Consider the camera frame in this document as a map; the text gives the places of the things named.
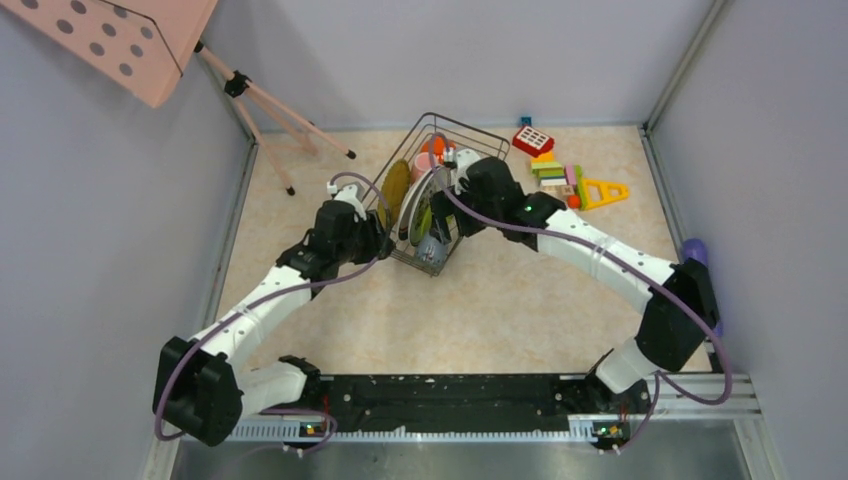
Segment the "white plate red characters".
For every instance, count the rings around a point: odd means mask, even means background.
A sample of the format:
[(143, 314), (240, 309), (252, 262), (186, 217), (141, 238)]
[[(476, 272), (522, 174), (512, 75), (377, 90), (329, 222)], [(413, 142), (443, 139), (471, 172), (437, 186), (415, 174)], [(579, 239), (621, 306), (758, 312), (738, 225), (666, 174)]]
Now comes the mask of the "white plate red characters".
[(411, 210), (406, 222), (408, 241), (417, 247), (424, 237), (429, 233), (432, 224), (431, 198), (440, 190), (437, 179), (443, 183), (449, 180), (446, 171), (428, 173), (420, 180), (410, 201)]

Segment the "white plate green red rim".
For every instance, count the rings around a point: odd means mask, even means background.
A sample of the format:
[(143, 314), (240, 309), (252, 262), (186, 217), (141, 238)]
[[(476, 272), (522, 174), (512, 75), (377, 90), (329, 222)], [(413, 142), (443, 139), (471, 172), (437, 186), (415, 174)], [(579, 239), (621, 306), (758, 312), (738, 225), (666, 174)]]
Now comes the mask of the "white plate green red rim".
[(410, 187), (403, 200), (398, 226), (398, 238), (417, 246), (425, 235), (426, 213), (434, 193), (434, 171), (422, 174)]

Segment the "orange bowl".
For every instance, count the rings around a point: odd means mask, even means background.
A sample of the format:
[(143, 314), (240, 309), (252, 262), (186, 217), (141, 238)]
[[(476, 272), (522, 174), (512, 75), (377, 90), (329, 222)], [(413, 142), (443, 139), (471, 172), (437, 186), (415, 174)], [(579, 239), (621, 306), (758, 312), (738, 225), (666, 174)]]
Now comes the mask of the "orange bowl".
[(425, 140), (419, 149), (420, 153), (433, 153), (439, 160), (442, 160), (447, 150), (455, 149), (456, 143), (452, 140), (445, 141), (442, 137), (431, 135)]

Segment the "grey wire dish rack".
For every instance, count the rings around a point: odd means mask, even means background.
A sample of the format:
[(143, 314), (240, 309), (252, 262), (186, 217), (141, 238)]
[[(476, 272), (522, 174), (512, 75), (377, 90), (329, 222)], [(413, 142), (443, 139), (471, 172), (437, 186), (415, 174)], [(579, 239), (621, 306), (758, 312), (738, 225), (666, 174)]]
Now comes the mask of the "grey wire dish rack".
[(433, 143), (438, 135), (443, 135), (456, 152), (469, 150), (481, 158), (496, 157), (504, 160), (510, 150), (508, 140), (502, 136), (435, 112), (426, 112), (419, 117), (375, 178), (374, 183), (382, 185), (391, 167), (399, 160), (404, 160), (412, 171), (399, 212), (392, 216), (390, 238), (395, 249), (391, 257), (431, 277), (441, 273), (462, 241), (453, 216), (444, 221), (447, 233), (435, 229), (430, 200), (438, 190), (438, 185), (433, 182), (431, 172), (418, 174), (413, 171), (415, 158), (421, 149)]

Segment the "white cup pink handle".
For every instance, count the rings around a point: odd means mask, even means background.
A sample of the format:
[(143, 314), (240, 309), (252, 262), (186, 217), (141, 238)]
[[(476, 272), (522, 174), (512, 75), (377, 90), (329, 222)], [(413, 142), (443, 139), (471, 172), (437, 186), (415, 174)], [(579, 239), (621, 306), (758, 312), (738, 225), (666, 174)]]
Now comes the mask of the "white cup pink handle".
[(431, 169), (430, 155), (427, 152), (420, 152), (412, 161), (411, 164), (411, 181), (417, 182)]

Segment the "woven bamboo tray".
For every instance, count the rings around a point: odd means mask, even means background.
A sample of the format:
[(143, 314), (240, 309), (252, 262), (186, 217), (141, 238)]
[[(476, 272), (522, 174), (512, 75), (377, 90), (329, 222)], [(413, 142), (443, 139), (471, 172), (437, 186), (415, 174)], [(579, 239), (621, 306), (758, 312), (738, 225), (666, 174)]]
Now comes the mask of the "woven bamboo tray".
[(381, 193), (387, 201), (388, 208), (382, 203), (378, 204), (378, 218), (386, 230), (389, 230), (397, 221), (403, 200), (410, 188), (411, 171), (408, 162), (404, 159), (395, 161), (385, 175), (381, 186)]

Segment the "small grey mug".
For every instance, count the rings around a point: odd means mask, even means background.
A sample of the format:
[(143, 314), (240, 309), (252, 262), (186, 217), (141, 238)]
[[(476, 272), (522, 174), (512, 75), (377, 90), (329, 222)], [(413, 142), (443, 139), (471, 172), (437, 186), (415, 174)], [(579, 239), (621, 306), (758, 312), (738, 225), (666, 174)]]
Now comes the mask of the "small grey mug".
[(415, 258), (429, 266), (441, 267), (445, 264), (449, 251), (449, 238), (439, 232), (430, 231), (424, 235), (415, 250)]

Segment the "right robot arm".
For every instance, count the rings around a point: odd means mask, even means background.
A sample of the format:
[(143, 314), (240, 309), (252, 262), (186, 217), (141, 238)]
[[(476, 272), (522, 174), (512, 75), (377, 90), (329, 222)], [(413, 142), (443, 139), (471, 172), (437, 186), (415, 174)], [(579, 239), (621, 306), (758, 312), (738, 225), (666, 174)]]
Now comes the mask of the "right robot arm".
[(571, 263), (641, 314), (637, 333), (590, 372), (586, 397), (594, 409), (614, 411), (635, 383), (655, 372), (680, 371), (705, 339), (716, 337), (717, 301), (709, 270), (699, 260), (676, 264), (626, 245), (554, 196), (524, 192), (496, 157), (462, 154), (447, 164), (434, 156), (428, 161), (437, 184), (436, 226), (445, 228), (452, 216), (462, 237), (495, 228), (511, 242)]

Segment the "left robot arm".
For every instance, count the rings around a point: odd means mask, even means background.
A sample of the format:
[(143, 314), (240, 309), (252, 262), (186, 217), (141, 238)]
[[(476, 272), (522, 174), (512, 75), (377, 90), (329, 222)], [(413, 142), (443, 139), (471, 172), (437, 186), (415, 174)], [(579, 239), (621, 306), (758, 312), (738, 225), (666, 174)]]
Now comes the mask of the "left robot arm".
[(319, 404), (318, 371), (285, 357), (250, 372), (246, 361), (282, 322), (327, 286), (344, 281), (346, 264), (363, 274), (388, 257), (393, 244), (363, 197), (371, 187), (351, 173), (350, 183), (329, 182), (326, 200), (299, 243), (285, 250), (266, 276), (221, 319), (188, 339), (173, 337), (161, 349), (152, 411), (163, 441), (189, 435), (221, 444), (240, 420), (287, 404), (308, 413)]

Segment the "red toy block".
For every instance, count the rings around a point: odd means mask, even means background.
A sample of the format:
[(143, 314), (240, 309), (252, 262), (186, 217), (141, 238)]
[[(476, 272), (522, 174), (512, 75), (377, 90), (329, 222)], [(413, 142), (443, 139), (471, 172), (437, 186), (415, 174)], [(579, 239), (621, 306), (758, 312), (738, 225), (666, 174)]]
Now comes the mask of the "red toy block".
[(518, 150), (537, 158), (550, 152), (555, 140), (530, 125), (523, 125), (512, 137), (511, 144)]

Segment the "stack of coloured blocks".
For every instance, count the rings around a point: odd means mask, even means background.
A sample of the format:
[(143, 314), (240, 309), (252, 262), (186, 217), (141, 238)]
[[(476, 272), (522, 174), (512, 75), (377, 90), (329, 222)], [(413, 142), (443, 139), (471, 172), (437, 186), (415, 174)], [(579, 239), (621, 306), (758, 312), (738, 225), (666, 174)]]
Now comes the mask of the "stack of coloured blocks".
[(562, 200), (570, 209), (581, 210), (584, 207), (585, 195), (581, 190), (583, 170), (580, 165), (563, 165), (549, 151), (532, 158), (530, 169), (542, 191)]

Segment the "yellow toy triangle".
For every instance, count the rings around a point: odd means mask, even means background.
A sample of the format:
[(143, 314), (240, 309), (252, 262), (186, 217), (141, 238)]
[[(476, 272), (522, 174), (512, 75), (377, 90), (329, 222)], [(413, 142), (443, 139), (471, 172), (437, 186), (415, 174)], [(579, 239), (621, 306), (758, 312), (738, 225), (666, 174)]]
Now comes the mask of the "yellow toy triangle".
[(580, 181), (581, 209), (593, 210), (608, 206), (629, 198), (630, 191), (625, 184), (603, 180), (583, 178)]

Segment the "pink tripod stand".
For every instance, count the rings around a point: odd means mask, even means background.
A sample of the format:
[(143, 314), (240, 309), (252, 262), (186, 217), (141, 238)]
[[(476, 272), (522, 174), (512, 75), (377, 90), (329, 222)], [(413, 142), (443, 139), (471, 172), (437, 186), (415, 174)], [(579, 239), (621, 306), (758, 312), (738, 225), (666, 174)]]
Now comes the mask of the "pink tripod stand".
[(222, 76), (224, 80), (223, 92), (231, 99), (231, 103), (238, 117), (245, 122), (255, 141), (265, 151), (268, 162), (281, 180), (283, 189), (289, 196), (294, 196), (296, 193), (291, 176), (281, 165), (257, 122), (249, 113), (244, 101), (245, 98), (256, 105), (296, 142), (294, 146), (289, 146), (289, 149), (316, 155), (318, 148), (310, 137), (310, 135), (314, 135), (345, 154), (347, 158), (357, 158), (357, 153), (353, 149), (347, 147), (332, 135), (321, 130), (314, 123), (298, 114), (291, 107), (261, 88), (246, 74), (230, 68), (202, 40), (196, 42), (194, 53)]

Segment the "pink perforated board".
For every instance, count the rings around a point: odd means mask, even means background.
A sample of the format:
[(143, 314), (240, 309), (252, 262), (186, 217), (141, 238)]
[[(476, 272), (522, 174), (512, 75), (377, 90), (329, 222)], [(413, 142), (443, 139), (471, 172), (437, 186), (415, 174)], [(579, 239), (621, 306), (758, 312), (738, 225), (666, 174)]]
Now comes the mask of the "pink perforated board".
[(183, 77), (216, 0), (12, 0), (6, 11), (152, 108)]

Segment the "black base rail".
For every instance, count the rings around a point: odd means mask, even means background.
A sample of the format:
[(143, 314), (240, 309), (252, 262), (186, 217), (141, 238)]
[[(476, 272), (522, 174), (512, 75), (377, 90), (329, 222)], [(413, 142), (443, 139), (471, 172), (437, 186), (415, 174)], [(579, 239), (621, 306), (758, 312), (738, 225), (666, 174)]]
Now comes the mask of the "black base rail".
[(300, 424), (297, 440), (588, 442), (629, 439), (647, 413), (648, 385), (620, 394), (595, 378), (561, 374), (334, 375), (307, 383), (301, 399), (265, 409)]

